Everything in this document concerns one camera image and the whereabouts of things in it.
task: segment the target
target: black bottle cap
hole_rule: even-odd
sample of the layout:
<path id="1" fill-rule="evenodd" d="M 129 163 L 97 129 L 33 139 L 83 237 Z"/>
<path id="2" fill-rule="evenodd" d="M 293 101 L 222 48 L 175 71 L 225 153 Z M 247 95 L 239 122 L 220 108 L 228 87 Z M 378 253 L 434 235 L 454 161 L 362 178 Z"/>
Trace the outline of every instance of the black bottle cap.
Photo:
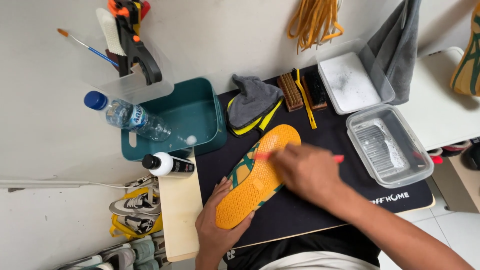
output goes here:
<path id="1" fill-rule="evenodd" d="M 162 161 L 154 155 L 147 154 L 142 160 L 142 166 L 149 170 L 158 169 L 160 165 L 162 165 Z"/>

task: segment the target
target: paint brush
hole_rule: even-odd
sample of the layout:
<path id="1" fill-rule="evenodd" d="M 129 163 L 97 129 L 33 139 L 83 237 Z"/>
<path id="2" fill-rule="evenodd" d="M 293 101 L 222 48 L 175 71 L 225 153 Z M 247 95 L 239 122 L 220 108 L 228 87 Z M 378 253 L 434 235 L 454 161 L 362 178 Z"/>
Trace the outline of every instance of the paint brush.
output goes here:
<path id="1" fill-rule="evenodd" d="M 119 66 L 117 63 L 115 63 L 114 61 L 110 60 L 110 58 L 108 58 L 106 55 L 104 55 L 104 54 L 102 54 L 101 52 L 97 51 L 96 49 L 94 49 L 94 48 L 86 45 L 85 43 L 79 41 L 79 40 L 76 39 L 74 36 L 68 34 L 67 31 L 62 30 L 62 29 L 60 29 L 60 28 L 57 28 L 57 31 L 58 31 L 60 34 L 64 35 L 65 37 L 71 37 L 71 38 L 75 39 L 75 41 L 77 41 L 78 43 L 80 43 L 80 44 L 82 44 L 83 46 L 87 47 L 89 50 L 91 50 L 91 51 L 94 52 L 96 55 L 100 56 L 101 58 L 103 58 L 103 59 L 107 60 L 108 62 L 112 63 L 112 65 L 114 65 L 114 66 L 116 66 L 116 67 Z"/>
<path id="2" fill-rule="evenodd" d="M 253 159 L 254 160 L 268 160 L 271 155 L 272 155 L 272 152 L 256 153 L 255 156 L 253 157 Z M 340 164 L 345 160 L 345 156 L 344 155 L 334 155 L 333 159 L 335 160 L 336 163 Z"/>

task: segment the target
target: hand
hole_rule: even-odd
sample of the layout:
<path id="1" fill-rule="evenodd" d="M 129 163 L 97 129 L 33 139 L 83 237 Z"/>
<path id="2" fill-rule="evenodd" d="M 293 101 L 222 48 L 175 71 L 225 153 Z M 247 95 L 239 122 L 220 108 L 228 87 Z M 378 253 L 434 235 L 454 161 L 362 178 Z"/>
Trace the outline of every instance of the hand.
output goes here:
<path id="1" fill-rule="evenodd" d="M 326 210 L 348 188 L 328 150 L 288 144 L 283 151 L 273 153 L 270 161 L 289 190 Z"/>
<path id="2" fill-rule="evenodd" d="M 230 192 L 232 182 L 226 177 L 215 186 L 200 215 L 195 222 L 198 233 L 200 251 L 195 260 L 197 270 L 217 269 L 223 255 L 238 242 L 242 234 L 250 226 L 255 214 L 252 212 L 240 224 L 231 230 L 220 229 L 216 226 L 216 207 Z"/>

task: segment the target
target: white logo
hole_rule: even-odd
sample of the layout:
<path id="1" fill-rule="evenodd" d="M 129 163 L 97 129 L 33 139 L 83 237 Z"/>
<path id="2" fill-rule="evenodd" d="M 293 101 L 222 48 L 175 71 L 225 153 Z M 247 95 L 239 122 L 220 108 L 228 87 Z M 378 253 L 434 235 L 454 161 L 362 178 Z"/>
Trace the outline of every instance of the white logo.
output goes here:
<path id="1" fill-rule="evenodd" d="M 231 251 L 227 251 L 227 259 L 231 260 L 235 258 L 235 256 L 233 256 L 234 253 L 235 253 L 234 249 L 232 249 Z"/>
<path id="2" fill-rule="evenodd" d="M 392 194 L 392 195 L 387 196 L 387 197 L 377 198 L 377 199 L 375 199 L 373 201 L 370 201 L 370 202 L 372 202 L 373 204 L 380 204 L 380 203 L 383 203 L 384 201 L 390 202 L 390 201 L 396 201 L 396 200 L 404 199 L 404 198 L 410 198 L 410 196 L 408 195 L 408 192 L 395 194 L 395 195 Z"/>

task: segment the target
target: white shirt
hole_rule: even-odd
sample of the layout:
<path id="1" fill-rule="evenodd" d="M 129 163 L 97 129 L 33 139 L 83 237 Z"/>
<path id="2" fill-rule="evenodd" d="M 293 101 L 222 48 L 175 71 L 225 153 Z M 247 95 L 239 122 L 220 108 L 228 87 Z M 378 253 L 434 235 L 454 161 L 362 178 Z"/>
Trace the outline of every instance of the white shirt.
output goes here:
<path id="1" fill-rule="evenodd" d="M 302 252 L 273 261 L 260 270 L 380 270 L 364 260 L 329 251 Z"/>

